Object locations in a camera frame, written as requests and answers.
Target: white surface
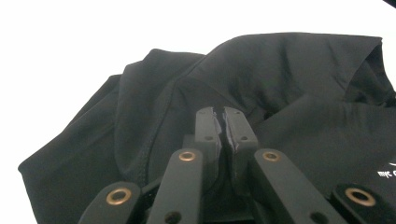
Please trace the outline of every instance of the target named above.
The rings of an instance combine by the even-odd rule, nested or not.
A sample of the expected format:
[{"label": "white surface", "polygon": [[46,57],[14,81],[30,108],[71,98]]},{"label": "white surface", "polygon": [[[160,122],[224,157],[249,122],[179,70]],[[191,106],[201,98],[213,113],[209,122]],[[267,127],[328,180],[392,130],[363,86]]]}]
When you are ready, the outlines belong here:
[{"label": "white surface", "polygon": [[238,35],[274,32],[382,36],[396,83],[396,9],[381,0],[144,2],[0,2],[0,223],[35,223],[18,165],[151,49],[206,54]]}]

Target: black fabric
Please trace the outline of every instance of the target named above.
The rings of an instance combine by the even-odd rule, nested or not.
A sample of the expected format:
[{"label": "black fabric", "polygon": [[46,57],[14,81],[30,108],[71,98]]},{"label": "black fabric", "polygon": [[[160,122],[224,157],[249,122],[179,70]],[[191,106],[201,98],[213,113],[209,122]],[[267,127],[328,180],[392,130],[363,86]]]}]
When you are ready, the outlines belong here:
[{"label": "black fabric", "polygon": [[[206,56],[152,50],[113,76],[66,129],[20,166],[38,223],[77,223],[105,186],[161,176],[203,107],[243,111],[262,147],[286,153],[324,196],[364,185],[396,207],[395,92],[381,39],[246,35]],[[251,219],[227,161],[205,195],[205,220]]]}]

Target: brass grommet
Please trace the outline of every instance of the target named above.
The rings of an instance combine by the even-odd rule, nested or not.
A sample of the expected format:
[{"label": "brass grommet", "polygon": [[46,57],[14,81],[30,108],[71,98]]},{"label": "brass grommet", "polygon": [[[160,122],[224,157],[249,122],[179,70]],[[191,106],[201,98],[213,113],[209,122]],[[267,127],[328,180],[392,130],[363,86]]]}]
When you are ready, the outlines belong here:
[{"label": "brass grommet", "polygon": [[178,155],[178,158],[181,161],[193,161],[195,159],[195,154],[189,151],[182,152],[180,155]]},{"label": "brass grommet", "polygon": [[275,152],[264,152],[262,154],[262,157],[267,161],[279,161],[280,160],[280,156],[277,155],[277,153],[275,153]]},{"label": "brass grommet", "polygon": [[370,207],[375,205],[375,198],[362,189],[346,189],[346,196],[352,202],[361,204],[363,206]]},{"label": "brass grommet", "polygon": [[113,189],[107,194],[106,202],[111,205],[120,205],[128,201],[132,192],[126,188]]}]

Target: screw hole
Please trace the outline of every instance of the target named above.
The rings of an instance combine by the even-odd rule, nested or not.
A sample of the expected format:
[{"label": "screw hole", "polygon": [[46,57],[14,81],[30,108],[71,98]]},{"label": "screw hole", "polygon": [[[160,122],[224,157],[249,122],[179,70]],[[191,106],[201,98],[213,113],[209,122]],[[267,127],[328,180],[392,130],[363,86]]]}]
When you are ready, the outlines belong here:
[{"label": "screw hole", "polygon": [[320,212],[314,212],[311,214],[310,218],[318,224],[327,224],[329,223],[329,219],[326,218],[323,214]]},{"label": "screw hole", "polygon": [[126,193],[123,191],[115,192],[113,195],[111,195],[111,199],[114,201],[119,201],[125,198]]},{"label": "screw hole", "polygon": [[165,223],[177,224],[181,220],[181,214],[179,212],[170,212],[165,215]]},{"label": "screw hole", "polygon": [[369,201],[369,197],[367,197],[366,195],[360,193],[360,192],[353,192],[352,195],[362,201]]},{"label": "screw hole", "polygon": [[274,153],[270,153],[270,154],[267,155],[267,158],[268,158],[268,159],[275,160],[275,159],[277,158],[277,155],[274,154]]}]

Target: black plastic part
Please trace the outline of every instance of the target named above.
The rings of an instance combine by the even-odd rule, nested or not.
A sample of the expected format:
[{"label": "black plastic part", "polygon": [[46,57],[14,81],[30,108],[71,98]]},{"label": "black plastic part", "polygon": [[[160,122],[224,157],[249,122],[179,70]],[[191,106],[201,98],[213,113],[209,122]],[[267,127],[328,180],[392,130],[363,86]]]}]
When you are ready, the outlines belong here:
[{"label": "black plastic part", "polygon": [[261,203],[256,202],[251,197],[248,197],[246,202],[256,224],[275,223],[274,212],[272,210],[264,207]]},{"label": "black plastic part", "polygon": [[253,179],[250,183],[257,184],[251,186],[255,188],[252,190],[252,193],[255,193],[252,196],[272,208],[276,214],[276,223],[346,223],[303,173],[280,151],[258,150],[251,163],[251,173]]},{"label": "black plastic part", "polygon": [[172,154],[147,223],[202,223],[203,168],[199,150],[185,148]]},{"label": "black plastic part", "polygon": [[224,119],[227,126],[227,138],[232,151],[229,160],[233,189],[237,195],[248,196],[248,161],[253,158],[259,142],[241,111],[224,107]]},{"label": "black plastic part", "polygon": [[[121,204],[110,204],[107,195],[115,189],[128,189],[131,197]],[[117,182],[102,189],[87,207],[78,224],[127,224],[134,218],[134,210],[140,197],[140,188],[133,183]]]},{"label": "black plastic part", "polygon": [[154,203],[162,180],[163,177],[161,176],[142,188],[142,196],[139,199],[138,209],[135,212],[134,223],[145,224],[147,222],[150,208]]},{"label": "black plastic part", "polygon": [[[354,190],[355,193],[352,193],[352,195],[347,196],[348,189],[362,190],[363,193],[368,194],[367,196],[373,197],[374,202],[370,203],[370,199],[357,190]],[[396,214],[392,207],[372,190],[360,185],[345,184],[337,186],[332,192],[331,202],[349,223],[396,223]]]},{"label": "black plastic part", "polygon": [[198,149],[205,157],[204,190],[208,190],[219,175],[220,132],[221,128],[213,107],[206,107],[196,113],[195,135],[186,135],[184,137],[183,148]]}]

